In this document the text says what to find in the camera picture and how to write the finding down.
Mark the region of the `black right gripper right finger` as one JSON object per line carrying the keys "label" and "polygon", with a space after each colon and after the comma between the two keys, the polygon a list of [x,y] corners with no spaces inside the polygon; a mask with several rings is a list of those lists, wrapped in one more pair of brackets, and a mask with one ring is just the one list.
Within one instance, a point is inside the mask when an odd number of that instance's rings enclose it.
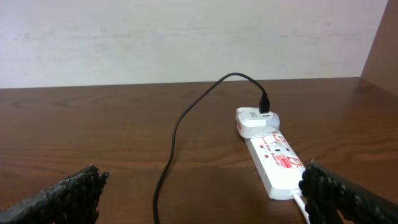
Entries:
{"label": "black right gripper right finger", "polygon": [[298,186],[310,223],[397,224],[396,204],[313,162]]}

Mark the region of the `white power strip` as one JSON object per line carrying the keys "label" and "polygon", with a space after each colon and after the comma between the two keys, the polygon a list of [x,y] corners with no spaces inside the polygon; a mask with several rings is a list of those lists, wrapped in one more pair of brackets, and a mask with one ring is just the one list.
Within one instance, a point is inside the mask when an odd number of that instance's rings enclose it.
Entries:
{"label": "white power strip", "polygon": [[281,132],[246,139],[256,169],[271,199],[290,200],[301,196],[299,182],[305,166]]}

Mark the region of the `brown cardboard side panel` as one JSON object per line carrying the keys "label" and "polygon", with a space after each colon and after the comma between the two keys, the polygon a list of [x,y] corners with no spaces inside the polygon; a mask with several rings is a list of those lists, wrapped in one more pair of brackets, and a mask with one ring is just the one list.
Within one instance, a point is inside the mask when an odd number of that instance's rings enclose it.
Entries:
{"label": "brown cardboard side panel", "polygon": [[361,78],[397,96],[397,0],[388,0]]}

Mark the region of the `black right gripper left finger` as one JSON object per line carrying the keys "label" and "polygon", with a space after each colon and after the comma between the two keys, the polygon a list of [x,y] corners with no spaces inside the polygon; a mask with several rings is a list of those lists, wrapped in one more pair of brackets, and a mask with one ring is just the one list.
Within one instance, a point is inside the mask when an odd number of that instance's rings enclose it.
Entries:
{"label": "black right gripper left finger", "polygon": [[93,164],[1,212],[2,224],[94,224],[109,172]]}

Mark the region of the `white USB wall charger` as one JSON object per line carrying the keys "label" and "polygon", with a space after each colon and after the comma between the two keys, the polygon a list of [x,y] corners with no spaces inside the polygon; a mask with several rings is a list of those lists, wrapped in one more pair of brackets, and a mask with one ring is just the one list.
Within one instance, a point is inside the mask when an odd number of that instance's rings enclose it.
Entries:
{"label": "white USB wall charger", "polygon": [[280,128],[276,113],[260,113],[259,108],[240,107],[235,116],[238,133],[244,139],[262,138]]}

